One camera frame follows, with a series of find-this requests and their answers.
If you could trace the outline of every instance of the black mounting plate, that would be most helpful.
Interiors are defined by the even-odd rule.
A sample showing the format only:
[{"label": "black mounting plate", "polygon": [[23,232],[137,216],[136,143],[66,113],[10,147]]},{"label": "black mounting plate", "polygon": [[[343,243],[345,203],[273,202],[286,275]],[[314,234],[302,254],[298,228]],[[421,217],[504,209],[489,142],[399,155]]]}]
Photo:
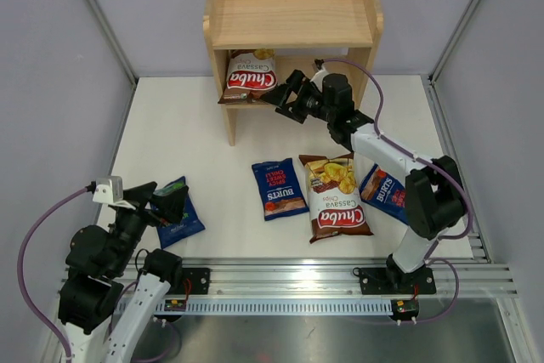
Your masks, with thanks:
[{"label": "black mounting plate", "polygon": [[183,267],[182,282],[175,288],[170,288],[168,295],[185,295],[183,281],[190,280],[192,285],[191,295],[207,295],[210,288],[210,269],[209,268],[186,268]]},{"label": "black mounting plate", "polygon": [[409,281],[394,287],[388,280],[386,268],[354,268],[354,275],[359,277],[360,290],[363,295],[413,295],[415,286],[420,295],[434,295],[433,271],[422,267]]}]

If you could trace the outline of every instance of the perforated metal strip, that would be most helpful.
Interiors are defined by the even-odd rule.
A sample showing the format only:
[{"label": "perforated metal strip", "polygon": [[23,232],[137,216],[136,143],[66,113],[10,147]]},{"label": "perforated metal strip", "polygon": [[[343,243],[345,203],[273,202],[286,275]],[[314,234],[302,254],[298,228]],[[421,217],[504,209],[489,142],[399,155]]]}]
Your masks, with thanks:
[{"label": "perforated metal strip", "polygon": [[[122,299],[116,314],[122,313],[130,298]],[[391,315],[385,299],[191,299],[186,311],[156,307],[158,315]]]}]

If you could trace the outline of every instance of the white table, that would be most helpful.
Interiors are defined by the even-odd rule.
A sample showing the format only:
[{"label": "white table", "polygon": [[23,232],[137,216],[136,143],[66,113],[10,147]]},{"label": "white table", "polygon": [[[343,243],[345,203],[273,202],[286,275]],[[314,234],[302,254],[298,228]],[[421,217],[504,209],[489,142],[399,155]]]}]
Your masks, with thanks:
[{"label": "white table", "polygon": [[[385,93],[381,128],[413,150],[441,156],[439,139],[418,76],[379,76]],[[365,92],[361,110],[374,116],[377,91]],[[113,174],[125,188],[155,180],[159,186],[184,175],[190,196],[206,230],[168,251],[191,258],[386,258],[406,227],[373,207],[365,213],[374,236],[339,236],[310,245],[307,213],[264,222],[251,165],[292,157],[304,190],[300,154],[338,156],[342,146],[326,125],[309,118],[300,125],[273,110],[240,110],[236,146],[228,144],[211,77],[141,78],[128,115]],[[358,158],[358,183],[371,162]],[[99,224],[113,221],[103,208]],[[456,234],[462,222],[450,230]],[[148,228],[139,248],[159,247]],[[434,255],[471,258],[468,239],[442,242]]]}]

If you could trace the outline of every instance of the gray floor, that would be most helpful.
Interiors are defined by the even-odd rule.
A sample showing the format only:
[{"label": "gray floor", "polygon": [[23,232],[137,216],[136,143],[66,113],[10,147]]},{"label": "gray floor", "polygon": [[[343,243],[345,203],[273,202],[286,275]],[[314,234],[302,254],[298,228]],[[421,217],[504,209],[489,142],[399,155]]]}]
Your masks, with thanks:
[{"label": "gray floor", "polygon": [[[423,314],[443,305],[422,302]],[[498,308],[489,300],[461,300],[443,320],[420,326],[383,326],[388,318],[343,316],[191,316],[175,323],[182,339],[163,362],[344,363],[514,362]],[[160,354],[167,328],[150,324],[134,357]]]}]

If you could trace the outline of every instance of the wooden shelf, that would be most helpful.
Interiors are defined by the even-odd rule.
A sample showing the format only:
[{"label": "wooden shelf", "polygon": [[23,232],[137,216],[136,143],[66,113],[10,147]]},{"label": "wooden shelf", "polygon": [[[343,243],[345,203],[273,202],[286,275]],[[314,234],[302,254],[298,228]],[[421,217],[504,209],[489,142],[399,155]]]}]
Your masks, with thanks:
[{"label": "wooden shelf", "polygon": [[[383,13],[379,0],[206,0],[202,25],[221,97],[232,49],[348,48],[343,57],[371,70],[383,32]],[[325,56],[278,56],[278,81],[284,82],[295,69],[311,77],[315,58]],[[359,106],[368,78],[341,63],[327,63],[327,70],[348,77]],[[237,111],[259,108],[273,107],[259,103],[222,105],[231,145],[235,144]]]},{"label": "wooden shelf", "polygon": [[363,0],[218,0],[216,19],[217,49],[373,44]]}]

